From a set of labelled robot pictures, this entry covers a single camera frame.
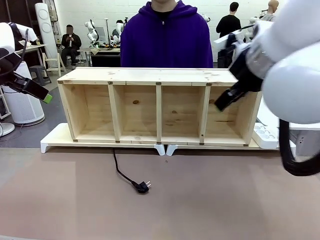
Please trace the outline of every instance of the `white brick wall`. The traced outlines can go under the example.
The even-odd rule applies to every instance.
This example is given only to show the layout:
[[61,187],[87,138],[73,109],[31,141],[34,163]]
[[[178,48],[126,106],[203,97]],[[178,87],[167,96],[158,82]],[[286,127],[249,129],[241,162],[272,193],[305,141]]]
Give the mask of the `white brick wall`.
[[[249,18],[259,16],[261,10],[268,8],[269,0],[236,0],[239,9],[236,16],[241,21],[241,26],[249,23]],[[283,7],[287,0],[279,0]],[[92,19],[96,26],[105,27],[104,18],[108,18],[109,33],[116,27],[117,20],[129,19],[134,16],[139,8],[146,4],[147,0],[54,0],[59,18],[59,25],[64,34],[66,25],[71,24],[74,32],[82,40],[82,47],[89,46],[87,38],[88,30],[84,23]],[[219,20],[229,13],[229,5],[233,0],[184,0],[185,4],[198,8],[198,13],[206,14],[211,18],[208,23],[210,29],[211,42],[219,38],[216,33],[216,26]],[[213,59],[217,61],[217,52],[213,51]]]

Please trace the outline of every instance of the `shelf top board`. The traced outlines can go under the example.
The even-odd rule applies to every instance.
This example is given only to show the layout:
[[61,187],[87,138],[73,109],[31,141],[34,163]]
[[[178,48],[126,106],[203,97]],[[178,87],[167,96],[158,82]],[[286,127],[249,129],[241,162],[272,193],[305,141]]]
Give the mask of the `shelf top board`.
[[226,68],[77,67],[59,84],[230,87],[237,79]]

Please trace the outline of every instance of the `wooden shelf compartment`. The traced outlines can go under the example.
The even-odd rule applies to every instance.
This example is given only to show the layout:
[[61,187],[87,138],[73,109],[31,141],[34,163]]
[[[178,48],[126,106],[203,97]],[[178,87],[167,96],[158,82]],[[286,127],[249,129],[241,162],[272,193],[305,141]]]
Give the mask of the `wooden shelf compartment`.
[[161,86],[163,144],[199,145],[205,86]]
[[241,147],[250,143],[260,102],[257,100],[259,93],[248,93],[220,112],[214,103],[227,88],[212,86],[210,89],[204,145]]
[[116,141],[157,143],[156,86],[109,85]]
[[75,142],[115,143],[107,85],[58,84]]

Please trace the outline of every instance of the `stool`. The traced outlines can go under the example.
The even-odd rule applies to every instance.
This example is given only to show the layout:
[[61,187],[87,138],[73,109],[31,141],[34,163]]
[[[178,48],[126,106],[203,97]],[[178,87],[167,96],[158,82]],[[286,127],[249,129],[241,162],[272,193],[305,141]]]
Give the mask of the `stool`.
[[51,79],[48,76],[46,67],[44,66],[31,66],[29,67],[30,74],[35,73],[36,74],[36,79],[40,83],[41,86],[46,85],[46,82],[51,83]]

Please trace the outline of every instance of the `jeans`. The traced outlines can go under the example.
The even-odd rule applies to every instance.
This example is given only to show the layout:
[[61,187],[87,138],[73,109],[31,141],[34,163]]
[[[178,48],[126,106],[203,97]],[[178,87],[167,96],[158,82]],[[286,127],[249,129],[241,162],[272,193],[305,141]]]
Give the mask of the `jeans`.
[[218,52],[218,68],[219,69],[227,69],[232,63],[232,57],[234,55],[234,51],[226,53],[225,50],[221,50]]
[[80,52],[77,52],[75,48],[64,48],[61,53],[62,62],[67,66],[67,56],[71,57],[71,65],[76,65],[76,56],[79,56]]

